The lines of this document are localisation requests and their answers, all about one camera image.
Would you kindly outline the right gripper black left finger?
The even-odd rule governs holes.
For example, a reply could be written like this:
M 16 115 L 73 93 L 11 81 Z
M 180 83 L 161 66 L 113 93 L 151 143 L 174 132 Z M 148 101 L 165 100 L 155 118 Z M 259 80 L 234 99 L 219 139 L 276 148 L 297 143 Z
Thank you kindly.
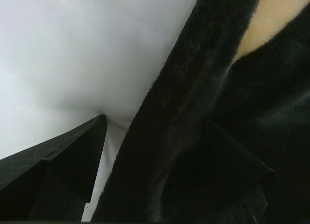
M 107 131 L 104 115 L 0 162 L 3 221 L 79 221 L 90 202 Z

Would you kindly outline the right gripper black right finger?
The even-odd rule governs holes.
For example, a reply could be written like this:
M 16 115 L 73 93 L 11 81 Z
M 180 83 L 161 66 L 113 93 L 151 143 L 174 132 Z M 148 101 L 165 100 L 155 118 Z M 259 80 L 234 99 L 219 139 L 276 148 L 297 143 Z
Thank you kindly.
M 219 185 L 251 185 L 274 171 L 251 154 L 211 119 L 208 138 L 215 155 L 215 181 Z

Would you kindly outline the black floral plush pillowcase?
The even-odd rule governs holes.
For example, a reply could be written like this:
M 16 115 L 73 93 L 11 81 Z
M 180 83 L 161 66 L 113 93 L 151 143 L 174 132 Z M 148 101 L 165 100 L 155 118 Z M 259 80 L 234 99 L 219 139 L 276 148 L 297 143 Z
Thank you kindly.
M 219 185 L 211 119 L 274 173 Z M 197 0 L 93 222 L 310 221 L 310 0 Z

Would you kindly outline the white pillow with yellow edge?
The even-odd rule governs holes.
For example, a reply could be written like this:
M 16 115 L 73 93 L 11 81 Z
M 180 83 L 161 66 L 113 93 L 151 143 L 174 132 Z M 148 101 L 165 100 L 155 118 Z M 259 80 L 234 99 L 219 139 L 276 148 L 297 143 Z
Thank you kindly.
M 125 132 L 196 0 L 0 0 L 0 156 L 105 114 L 89 221 Z

